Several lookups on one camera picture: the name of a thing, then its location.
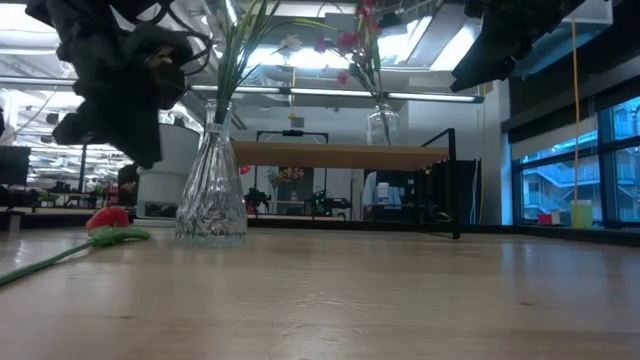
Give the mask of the single red flower long stem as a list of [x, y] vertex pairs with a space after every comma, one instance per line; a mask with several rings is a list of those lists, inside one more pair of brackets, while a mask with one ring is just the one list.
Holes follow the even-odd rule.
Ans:
[[84, 250], [112, 247], [151, 238], [146, 230], [131, 225], [127, 212], [118, 207], [108, 207], [96, 212], [86, 222], [86, 230], [89, 239], [85, 243], [0, 275], [0, 287], [49, 268]]

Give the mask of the black metal shelf frame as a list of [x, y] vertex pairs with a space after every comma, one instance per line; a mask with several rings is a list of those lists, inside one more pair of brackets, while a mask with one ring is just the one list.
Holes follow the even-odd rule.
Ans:
[[448, 215], [451, 217], [449, 222], [450, 230], [452, 233], [452, 239], [458, 240], [460, 238], [460, 218], [459, 218], [459, 203], [458, 195], [455, 190], [456, 186], [456, 170], [457, 170], [457, 154], [456, 154], [456, 136], [454, 128], [447, 128], [431, 139], [422, 144], [422, 147], [428, 147], [432, 143], [436, 142], [440, 138], [445, 137], [447, 139], [447, 160], [446, 164], [446, 198], [447, 198], [447, 210]]

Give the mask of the white flower bunch green stems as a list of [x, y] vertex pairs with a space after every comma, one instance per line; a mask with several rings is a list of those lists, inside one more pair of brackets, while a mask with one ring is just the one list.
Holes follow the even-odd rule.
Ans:
[[241, 10], [235, 0], [223, 0], [222, 9], [208, 20], [212, 40], [221, 43], [222, 56], [217, 66], [217, 90], [207, 104], [207, 126], [223, 125], [230, 112], [231, 98], [245, 81], [250, 56], [262, 40], [276, 29], [288, 25], [333, 30], [333, 27], [308, 18], [292, 17], [275, 20], [281, 0], [251, 0]]

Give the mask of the red flower bunch green stems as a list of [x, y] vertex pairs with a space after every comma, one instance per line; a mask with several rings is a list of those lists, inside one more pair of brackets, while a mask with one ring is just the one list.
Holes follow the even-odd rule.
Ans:
[[317, 40], [314, 51], [319, 54], [331, 52], [347, 61], [347, 67], [336, 76], [340, 85], [345, 86], [348, 80], [353, 79], [372, 95], [375, 105], [385, 103], [378, 44], [381, 28], [376, 20], [376, 0], [362, 0], [355, 19], [354, 30], [341, 33], [336, 40]]

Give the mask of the long ceiling light strip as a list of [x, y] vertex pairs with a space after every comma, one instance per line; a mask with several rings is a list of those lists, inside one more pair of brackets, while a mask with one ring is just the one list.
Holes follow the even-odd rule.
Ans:
[[[317, 88], [296, 88], [296, 87], [261, 87], [261, 86], [239, 86], [236, 93], [260, 94], [260, 95], [301, 95], [301, 96], [330, 96], [330, 97], [353, 97], [372, 98], [372, 95], [364, 90], [337, 90], [337, 89], [317, 89]], [[443, 93], [407, 93], [407, 92], [384, 92], [382, 97], [388, 100], [407, 100], [424, 102], [443, 103], [483, 103], [482, 96], [455, 95]]]

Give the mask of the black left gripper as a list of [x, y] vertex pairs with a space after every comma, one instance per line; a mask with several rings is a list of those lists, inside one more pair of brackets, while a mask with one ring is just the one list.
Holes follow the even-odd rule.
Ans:
[[[78, 77], [74, 91], [84, 101], [55, 127], [55, 142], [97, 145], [109, 139], [144, 169], [160, 162], [157, 114], [171, 109], [186, 92], [183, 66], [193, 60], [190, 36], [187, 31], [162, 27], [125, 32], [118, 39], [115, 63], [93, 60], [89, 73]], [[116, 116], [122, 112], [128, 117], [117, 123]], [[102, 125], [109, 125], [107, 135]]]

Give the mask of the person at desk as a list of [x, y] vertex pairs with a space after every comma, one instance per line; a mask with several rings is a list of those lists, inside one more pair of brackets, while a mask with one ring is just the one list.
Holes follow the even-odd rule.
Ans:
[[362, 193], [363, 220], [369, 221], [376, 204], [377, 172], [370, 172], [365, 179]]

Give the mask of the wooden shelf board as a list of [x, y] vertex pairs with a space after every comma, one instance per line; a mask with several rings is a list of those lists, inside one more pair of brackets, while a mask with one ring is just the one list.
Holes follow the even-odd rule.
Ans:
[[447, 148], [234, 141], [240, 165], [419, 170], [449, 158]]

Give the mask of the black overhead gantry frame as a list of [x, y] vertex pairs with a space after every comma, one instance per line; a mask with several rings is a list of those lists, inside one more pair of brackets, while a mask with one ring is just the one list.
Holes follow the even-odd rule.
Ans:
[[329, 134], [328, 133], [322, 133], [322, 132], [305, 132], [302, 130], [295, 130], [295, 129], [290, 129], [290, 130], [282, 130], [282, 131], [257, 131], [256, 132], [256, 142], [260, 142], [260, 138], [262, 135], [267, 134], [269, 136], [268, 139], [266, 139], [264, 142], [269, 142], [269, 140], [271, 139], [272, 136], [275, 135], [281, 135], [283, 137], [303, 137], [303, 136], [311, 136], [314, 141], [316, 143], [320, 143], [315, 137], [316, 136], [321, 136], [325, 139], [325, 144], [329, 144]]

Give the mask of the person standing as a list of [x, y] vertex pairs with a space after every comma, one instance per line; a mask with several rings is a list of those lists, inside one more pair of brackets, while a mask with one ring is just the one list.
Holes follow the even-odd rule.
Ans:
[[138, 189], [138, 165], [128, 164], [118, 171], [118, 198], [119, 204], [126, 207], [133, 207], [137, 203]]

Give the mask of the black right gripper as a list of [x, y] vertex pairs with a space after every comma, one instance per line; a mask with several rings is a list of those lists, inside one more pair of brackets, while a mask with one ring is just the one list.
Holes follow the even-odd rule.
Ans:
[[480, 34], [451, 72], [450, 90], [495, 80], [551, 33], [562, 19], [586, 0], [465, 0], [465, 14], [481, 20]]

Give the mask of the yellow container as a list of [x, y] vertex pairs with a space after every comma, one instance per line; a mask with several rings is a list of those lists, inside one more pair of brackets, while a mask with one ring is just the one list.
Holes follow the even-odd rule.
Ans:
[[571, 226], [573, 228], [589, 228], [593, 224], [593, 204], [590, 200], [573, 200], [570, 202]]

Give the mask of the black cabinet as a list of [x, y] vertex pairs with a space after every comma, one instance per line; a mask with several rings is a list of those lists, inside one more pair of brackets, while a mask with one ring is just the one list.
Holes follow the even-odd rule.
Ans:
[[[376, 204], [370, 222], [450, 222], [446, 198], [446, 164], [420, 171], [376, 170]], [[481, 162], [457, 161], [459, 218], [464, 225], [479, 219]]]

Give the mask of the background flower bouquet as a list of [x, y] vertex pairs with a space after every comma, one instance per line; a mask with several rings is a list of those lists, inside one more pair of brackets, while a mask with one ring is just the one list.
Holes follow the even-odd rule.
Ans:
[[278, 172], [276, 179], [280, 183], [287, 183], [290, 186], [290, 200], [297, 201], [298, 183], [304, 178], [304, 169], [298, 167], [288, 167]]

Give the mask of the round ribbed glass jar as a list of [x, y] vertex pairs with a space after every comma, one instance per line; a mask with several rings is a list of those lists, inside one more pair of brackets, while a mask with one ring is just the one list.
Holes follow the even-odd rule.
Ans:
[[400, 116], [385, 103], [375, 105], [366, 122], [368, 145], [398, 145], [400, 141]]

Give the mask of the tall conical glass vase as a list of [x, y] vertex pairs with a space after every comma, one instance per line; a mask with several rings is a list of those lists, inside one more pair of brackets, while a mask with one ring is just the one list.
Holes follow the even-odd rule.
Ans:
[[241, 247], [246, 243], [247, 212], [230, 137], [231, 103], [206, 105], [204, 135], [176, 213], [179, 244]]

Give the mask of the white round column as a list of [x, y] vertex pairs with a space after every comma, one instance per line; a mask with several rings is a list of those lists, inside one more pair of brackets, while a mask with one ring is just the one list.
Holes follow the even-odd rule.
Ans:
[[136, 216], [172, 219], [198, 153], [200, 134], [192, 129], [160, 124], [161, 161], [139, 168]]

